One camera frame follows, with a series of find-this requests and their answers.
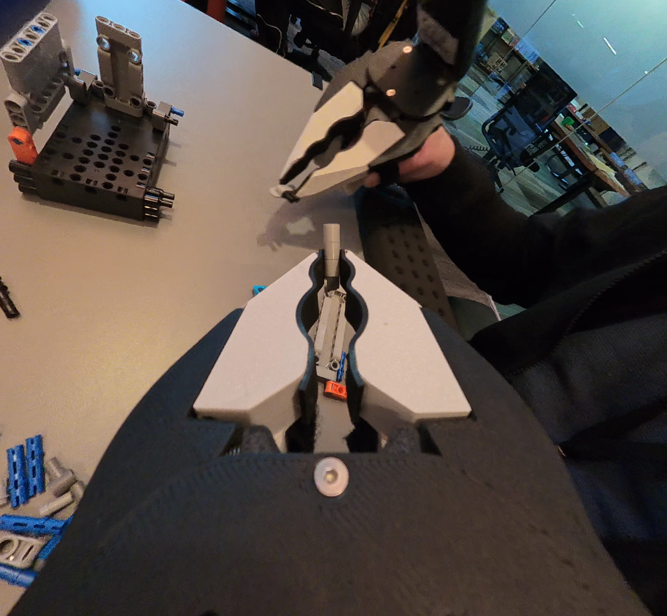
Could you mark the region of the black office chair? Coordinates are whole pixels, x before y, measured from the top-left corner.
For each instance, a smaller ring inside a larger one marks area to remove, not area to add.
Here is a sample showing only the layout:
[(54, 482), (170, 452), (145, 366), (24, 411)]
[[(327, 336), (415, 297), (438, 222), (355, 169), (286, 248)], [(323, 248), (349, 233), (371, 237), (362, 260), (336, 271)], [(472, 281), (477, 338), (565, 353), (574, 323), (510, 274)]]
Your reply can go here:
[[(527, 167), (538, 170), (537, 146), (546, 141), (546, 130), (577, 92), (569, 84), (538, 73), (481, 127), (488, 144), (483, 160), (496, 169)], [(529, 148), (536, 148), (530, 153)]]

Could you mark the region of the pile of building kit parts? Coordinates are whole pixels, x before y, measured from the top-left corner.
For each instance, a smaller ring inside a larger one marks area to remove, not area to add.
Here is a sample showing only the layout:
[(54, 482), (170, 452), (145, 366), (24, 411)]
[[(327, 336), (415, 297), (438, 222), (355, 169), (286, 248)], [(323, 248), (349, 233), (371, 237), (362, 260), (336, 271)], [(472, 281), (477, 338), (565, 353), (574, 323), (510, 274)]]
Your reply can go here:
[(87, 483), (41, 434), (1, 458), (1, 584), (26, 589), (63, 540)]

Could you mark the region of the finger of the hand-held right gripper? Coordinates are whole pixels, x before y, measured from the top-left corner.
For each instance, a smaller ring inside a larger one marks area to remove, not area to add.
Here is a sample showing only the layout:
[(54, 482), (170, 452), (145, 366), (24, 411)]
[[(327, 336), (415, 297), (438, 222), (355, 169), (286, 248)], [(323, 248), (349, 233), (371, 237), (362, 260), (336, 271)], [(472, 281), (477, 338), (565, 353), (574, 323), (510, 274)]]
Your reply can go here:
[(319, 169), (335, 167), (328, 183), (360, 183), (368, 168), (369, 145), (365, 142), (363, 89), (346, 83), (315, 110), (307, 121), (279, 177), (279, 183), (297, 183), (297, 178), (318, 155), (329, 153)]
[(296, 200), (330, 191), (353, 194), (369, 172), (389, 170), (416, 153), (444, 122), (441, 114), (427, 120), (374, 120), (359, 135), (338, 135), (315, 154), (312, 172), (296, 187)]

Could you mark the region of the black base plate assembly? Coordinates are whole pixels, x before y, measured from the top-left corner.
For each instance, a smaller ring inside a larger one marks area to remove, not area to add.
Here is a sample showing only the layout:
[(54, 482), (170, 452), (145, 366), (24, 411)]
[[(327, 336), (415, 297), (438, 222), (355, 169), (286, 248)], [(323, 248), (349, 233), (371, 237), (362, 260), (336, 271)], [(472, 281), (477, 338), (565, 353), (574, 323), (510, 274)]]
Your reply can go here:
[(146, 97), (137, 32), (97, 16), (96, 45), (98, 73), (77, 69), (57, 18), (41, 11), (1, 49), (8, 168), (21, 193), (158, 222), (173, 207), (157, 181), (183, 112)]

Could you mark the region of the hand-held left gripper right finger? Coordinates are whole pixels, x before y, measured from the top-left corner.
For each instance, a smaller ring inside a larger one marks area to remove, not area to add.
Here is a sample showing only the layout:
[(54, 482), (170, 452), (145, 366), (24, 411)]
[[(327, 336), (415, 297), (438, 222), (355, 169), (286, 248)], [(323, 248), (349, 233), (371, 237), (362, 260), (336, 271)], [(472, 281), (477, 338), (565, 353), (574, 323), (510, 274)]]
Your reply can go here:
[(377, 452), (380, 437), (397, 428), (469, 417), (471, 405), (429, 320), (449, 326), (352, 252), (340, 252), (339, 277), (354, 329), (346, 372), (348, 451)]

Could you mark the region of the person's right forearm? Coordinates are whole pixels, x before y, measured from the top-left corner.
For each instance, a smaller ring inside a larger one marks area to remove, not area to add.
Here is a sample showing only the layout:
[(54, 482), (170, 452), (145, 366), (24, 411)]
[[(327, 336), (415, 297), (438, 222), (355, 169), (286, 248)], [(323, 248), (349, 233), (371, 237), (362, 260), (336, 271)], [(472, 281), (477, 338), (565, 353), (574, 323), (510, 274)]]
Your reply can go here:
[(602, 209), (527, 216), (455, 142), (445, 170), (405, 190), (454, 264), (504, 305), (527, 309), (666, 250), (666, 187)]

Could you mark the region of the person's dark clothing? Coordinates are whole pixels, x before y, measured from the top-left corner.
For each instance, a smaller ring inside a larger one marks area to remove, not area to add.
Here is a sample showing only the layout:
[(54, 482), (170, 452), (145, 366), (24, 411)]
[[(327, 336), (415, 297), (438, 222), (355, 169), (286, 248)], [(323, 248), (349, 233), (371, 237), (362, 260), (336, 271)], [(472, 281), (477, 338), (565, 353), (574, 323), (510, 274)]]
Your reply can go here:
[(631, 587), (666, 614), (666, 250), (484, 329)]

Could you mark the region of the grey building beam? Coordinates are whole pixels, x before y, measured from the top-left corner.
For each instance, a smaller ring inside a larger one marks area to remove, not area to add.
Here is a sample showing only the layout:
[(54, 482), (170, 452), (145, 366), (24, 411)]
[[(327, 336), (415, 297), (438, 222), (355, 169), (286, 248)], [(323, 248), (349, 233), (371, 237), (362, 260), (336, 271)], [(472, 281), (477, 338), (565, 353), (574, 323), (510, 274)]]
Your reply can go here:
[(332, 359), (347, 354), (351, 329), (346, 320), (347, 295), (341, 284), (340, 227), (335, 223), (323, 226), (323, 282), (317, 292), (318, 319), (310, 329), (314, 344), (315, 374), (324, 389), (327, 380), (342, 382), (344, 372), (337, 378), (328, 369)]

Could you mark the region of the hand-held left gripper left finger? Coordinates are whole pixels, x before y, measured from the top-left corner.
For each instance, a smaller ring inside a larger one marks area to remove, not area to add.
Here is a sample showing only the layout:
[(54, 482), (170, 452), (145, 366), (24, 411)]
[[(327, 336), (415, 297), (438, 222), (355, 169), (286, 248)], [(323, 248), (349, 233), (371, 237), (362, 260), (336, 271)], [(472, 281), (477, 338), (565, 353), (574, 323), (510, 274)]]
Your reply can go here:
[(307, 256), (247, 302), (196, 398), (198, 418), (265, 426), (287, 451), (286, 431), (302, 413), (297, 389), (309, 350), (297, 306), (322, 286), (310, 273), (320, 261), (321, 253)]

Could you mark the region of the black perforated panel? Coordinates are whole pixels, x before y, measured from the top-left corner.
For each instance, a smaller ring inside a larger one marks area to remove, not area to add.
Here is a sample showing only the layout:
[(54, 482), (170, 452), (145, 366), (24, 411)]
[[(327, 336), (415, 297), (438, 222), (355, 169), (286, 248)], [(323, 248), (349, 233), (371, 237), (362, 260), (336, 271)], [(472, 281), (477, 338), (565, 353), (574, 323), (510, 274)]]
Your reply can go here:
[(420, 216), (396, 185), (360, 188), (354, 195), (367, 264), (459, 332)]

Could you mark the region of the person's right hand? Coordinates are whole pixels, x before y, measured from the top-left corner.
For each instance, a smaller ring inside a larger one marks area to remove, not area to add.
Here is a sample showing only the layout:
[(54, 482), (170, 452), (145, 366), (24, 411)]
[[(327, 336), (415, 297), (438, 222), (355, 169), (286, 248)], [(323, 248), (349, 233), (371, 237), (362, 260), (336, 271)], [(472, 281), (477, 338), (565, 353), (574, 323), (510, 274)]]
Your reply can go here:
[(455, 153), (455, 140), (441, 125), (410, 158), (398, 162), (394, 185), (405, 186), (438, 176), (453, 162)]

